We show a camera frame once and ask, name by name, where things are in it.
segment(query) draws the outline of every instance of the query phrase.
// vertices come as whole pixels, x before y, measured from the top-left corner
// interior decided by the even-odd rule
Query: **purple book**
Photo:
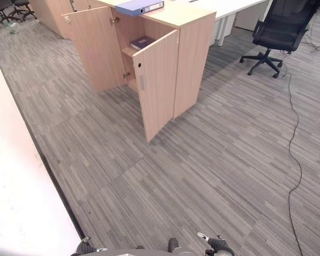
[[[134,41],[130,42],[130,46],[140,50],[145,48],[146,46],[150,45],[152,42],[154,42],[155,40],[153,38],[150,38],[148,36],[142,36]]]

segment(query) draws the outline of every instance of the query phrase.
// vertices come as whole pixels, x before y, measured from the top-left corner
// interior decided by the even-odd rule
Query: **black cable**
[[[307,36],[310,40],[310,42],[308,42],[306,40],[306,38],[302,41],[302,43],[304,44],[307,44],[308,46],[314,48],[313,51],[311,51],[311,53],[315,53],[315,52],[320,52],[320,45],[316,45],[314,42],[313,42],[313,27],[314,27],[314,24],[315,24],[315,21],[312,23],[312,25],[310,26],[310,35],[308,34],[305,34],[305,36]]]
[[[283,65],[286,67],[286,73],[282,76],[282,78],[284,78],[286,75],[289,75],[289,76],[290,76],[290,78],[289,78],[289,83],[288,83],[290,106],[291,106],[292,110],[295,112],[296,116],[298,117],[297,124],[295,125],[295,128],[294,128],[293,136],[292,136],[292,138],[291,138],[290,141],[289,141],[289,154],[290,154],[290,156],[295,160],[295,162],[298,164],[299,169],[300,169],[300,178],[299,178],[299,181],[298,181],[298,183],[296,184],[296,186],[289,191],[289,195],[288,195],[288,210],[289,210],[289,219],[290,219],[290,223],[291,223],[291,225],[292,225],[293,233],[294,233],[295,239],[296,239],[296,241],[297,241],[297,244],[298,244],[298,247],[299,247],[301,256],[303,256],[303,252],[302,252],[302,249],[301,249],[301,246],[300,246],[300,242],[299,242],[299,239],[298,239],[298,236],[297,236],[295,227],[294,227],[294,223],[293,223],[293,220],[292,220],[292,214],[291,214],[291,199],[290,199],[292,192],[295,191],[295,190],[298,188],[298,186],[300,185],[301,180],[302,180],[302,167],[301,167],[301,164],[300,164],[300,162],[296,159],[296,157],[293,155],[292,149],[291,149],[292,141],[293,141],[294,138],[295,138],[295,134],[296,134],[297,128],[298,128],[299,123],[300,123],[300,116],[299,116],[299,113],[295,110],[294,105],[293,105],[293,102],[292,102],[292,92],[291,92],[291,89],[290,89],[290,84],[291,84],[291,82],[292,82],[292,74],[291,74],[291,73],[288,73],[288,67],[287,67],[287,65],[286,65],[286,64],[283,64]]]

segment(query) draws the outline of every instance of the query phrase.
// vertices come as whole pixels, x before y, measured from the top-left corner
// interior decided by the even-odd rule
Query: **black office chair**
[[[30,3],[28,0],[11,0],[11,1],[15,5],[15,7],[14,7],[14,11],[11,12],[10,15],[20,14],[22,15],[23,21],[25,21],[26,17],[29,15],[32,15],[35,19],[37,19],[37,17],[34,15],[34,11],[32,11],[28,6]],[[25,6],[27,10],[19,9],[20,7],[23,7],[23,6]]]
[[[288,54],[295,51],[319,6],[320,0],[273,0],[265,21],[258,21],[252,34],[253,43],[266,47],[267,51],[257,56],[242,56],[240,59],[240,63],[244,59],[258,60],[248,75],[251,76],[256,67],[266,63],[276,71],[273,77],[277,78],[279,70],[273,62],[278,62],[277,66],[281,67],[283,60],[269,57],[270,51],[283,50],[288,51]]]
[[[12,6],[11,0],[0,0],[0,16],[1,16],[0,24],[3,23],[4,20],[6,20],[7,22],[10,22],[10,19],[21,21],[21,19],[19,18],[13,17],[11,15],[6,15],[4,10],[10,6]]]

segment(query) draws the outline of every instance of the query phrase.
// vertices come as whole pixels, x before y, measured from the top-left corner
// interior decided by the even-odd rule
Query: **cabinet shelf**
[[[132,57],[134,53],[137,53],[139,50],[133,48],[133,47],[126,47],[122,49],[122,52],[129,57]]]

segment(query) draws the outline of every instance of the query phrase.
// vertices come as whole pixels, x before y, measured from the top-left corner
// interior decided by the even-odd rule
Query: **chair leg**
[[[264,62],[265,62],[265,60],[260,60],[259,62],[257,62],[257,63],[250,69],[250,71],[248,72],[248,75],[251,76],[252,71],[253,71],[254,69],[256,69],[259,65],[263,64]]]
[[[37,17],[34,15],[34,11],[32,11],[28,5],[25,5],[25,7],[28,9],[28,12],[23,15],[22,20],[25,21],[26,17],[29,15],[32,15],[35,19],[37,19]]]
[[[272,58],[272,57],[269,57],[269,60],[273,61],[273,62],[282,62],[282,60],[276,59],[276,58]]]
[[[263,56],[258,55],[258,56],[242,56],[242,59],[249,59],[249,60],[260,60],[262,59]]]
[[[7,20],[7,22],[10,22],[11,20],[17,20],[17,21],[21,21],[21,19],[18,19],[16,17],[13,16],[7,16],[6,13],[4,11],[0,11],[0,15],[1,15],[1,21],[0,24],[2,24],[4,22],[4,20]]]
[[[280,59],[276,59],[276,58],[271,58],[269,57],[269,54],[271,52],[271,49],[267,49],[267,51],[265,52],[265,54],[263,53],[259,53],[257,56],[242,56],[240,59],[240,63],[244,62],[244,59],[250,59],[250,60],[259,60],[248,72],[248,75],[251,76],[252,72],[254,69],[256,69],[259,65],[266,63],[268,64],[273,70],[276,71],[276,74],[273,76],[274,78],[278,77],[279,74],[279,70],[276,68],[276,66],[272,63],[272,61],[274,62],[279,62],[279,64],[277,65],[278,67],[282,66],[282,60]]]
[[[266,64],[268,64],[273,70],[276,71],[277,74],[279,74],[278,68],[269,59],[266,60]]]

